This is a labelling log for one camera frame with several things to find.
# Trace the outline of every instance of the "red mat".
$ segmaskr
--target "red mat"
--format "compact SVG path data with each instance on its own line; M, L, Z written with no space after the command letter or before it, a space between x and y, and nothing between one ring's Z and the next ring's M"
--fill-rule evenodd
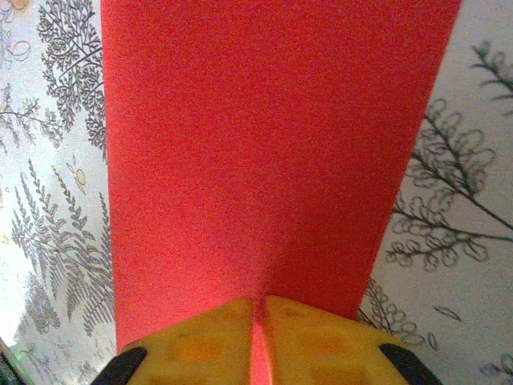
M118 346L242 295L354 317L457 9L103 1Z

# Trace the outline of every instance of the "red foam surface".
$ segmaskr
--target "red foam surface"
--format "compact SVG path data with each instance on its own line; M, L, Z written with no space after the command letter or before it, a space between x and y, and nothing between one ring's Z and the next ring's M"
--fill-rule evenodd
M239 296L354 317L457 9L102 2L118 347Z

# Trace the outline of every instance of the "botanical print wallpaper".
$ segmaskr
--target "botanical print wallpaper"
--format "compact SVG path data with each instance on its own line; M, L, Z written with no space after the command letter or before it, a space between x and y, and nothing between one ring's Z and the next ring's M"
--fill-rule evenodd
M0 0L0 337L36 384L115 354L99 0Z
M443 383L513 384L512 33L463 3L358 316Z

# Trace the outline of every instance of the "wallpaper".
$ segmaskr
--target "wallpaper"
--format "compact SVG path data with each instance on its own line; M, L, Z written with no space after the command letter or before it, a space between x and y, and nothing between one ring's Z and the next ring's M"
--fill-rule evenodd
M0 0L0 337L36 384L115 354L98 12Z
M463 3L358 316L443 383L513 384L512 31Z

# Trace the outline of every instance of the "yellow plastic object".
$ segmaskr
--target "yellow plastic object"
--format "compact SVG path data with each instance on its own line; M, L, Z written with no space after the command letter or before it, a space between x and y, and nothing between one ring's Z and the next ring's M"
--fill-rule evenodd
M379 350L389 334L287 298L265 299L273 385L408 385Z
M238 298L134 341L147 356L128 385L247 385L252 301Z

